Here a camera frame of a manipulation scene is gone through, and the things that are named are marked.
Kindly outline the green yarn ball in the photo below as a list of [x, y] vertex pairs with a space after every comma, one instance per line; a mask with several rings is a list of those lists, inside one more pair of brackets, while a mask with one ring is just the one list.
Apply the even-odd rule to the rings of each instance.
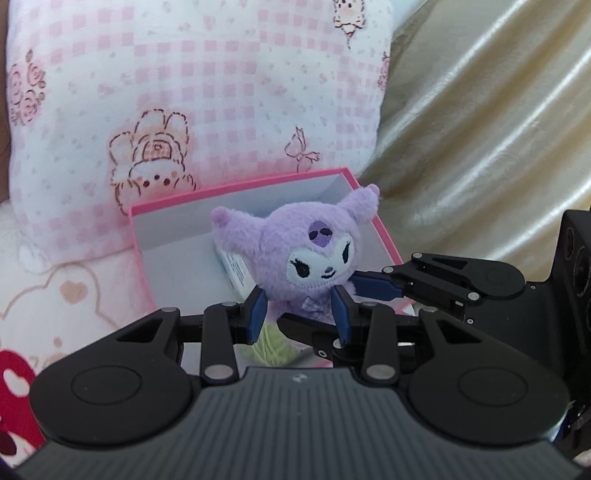
[[249, 356], [259, 365], [283, 367], [300, 357], [301, 350], [294, 347], [280, 332], [276, 324], [266, 323], [259, 332], [259, 339], [249, 347]]

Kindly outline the white toothpaste box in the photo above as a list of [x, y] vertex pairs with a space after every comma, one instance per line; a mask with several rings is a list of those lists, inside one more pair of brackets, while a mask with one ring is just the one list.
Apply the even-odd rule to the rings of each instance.
[[239, 254], [224, 251], [216, 244], [213, 245], [216, 258], [221, 264], [226, 279], [235, 294], [242, 300], [249, 297], [252, 289], [256, 286], [249, 265]]

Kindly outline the purple plush toy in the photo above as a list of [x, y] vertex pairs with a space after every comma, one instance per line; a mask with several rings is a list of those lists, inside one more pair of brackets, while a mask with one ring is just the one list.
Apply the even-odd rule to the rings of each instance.
[[380, 189], [372, 184], [336, 204], [290, 203], [266, 218], [216, 207], [213, 238], [222, 250], [245, 259], [271, 302], [270, 320], [293, 313], [329, 323], [332, 288], [356, 293], [349, 280], [360, 265], [361, 228], [375, 219], [379, 201]]

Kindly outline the pink cardboard box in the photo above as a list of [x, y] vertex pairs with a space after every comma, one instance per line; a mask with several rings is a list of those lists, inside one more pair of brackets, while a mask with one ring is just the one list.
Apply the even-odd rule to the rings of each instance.
[[146, 201], [131, 208], [130, 222], [155, 306], [200, 314], [263, 288], [266, 322], [238, 357], [286, 367], [310, 361], [311, 348], [280, 333], [280, 314], [331, 322], [332, 286], [348, 285], [356, 270], [401, 263], [377, 215], [379, 196], [336, 170]]

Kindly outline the beige satin bed sheet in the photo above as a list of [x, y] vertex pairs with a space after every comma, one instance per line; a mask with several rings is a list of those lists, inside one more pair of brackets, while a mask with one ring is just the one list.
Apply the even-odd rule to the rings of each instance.
[[363, 180], [401, 255], [550, 271], [560, 219], [590, 205], [590, 5], [429, 1], [397, 33]]

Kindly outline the pink checkered pillow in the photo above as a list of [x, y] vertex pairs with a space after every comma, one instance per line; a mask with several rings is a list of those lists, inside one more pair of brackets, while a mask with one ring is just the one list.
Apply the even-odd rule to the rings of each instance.
[[388, 1], [12, 1], [10, 201], [22, 264], [128, 249], [136, 204], [367, 168]]

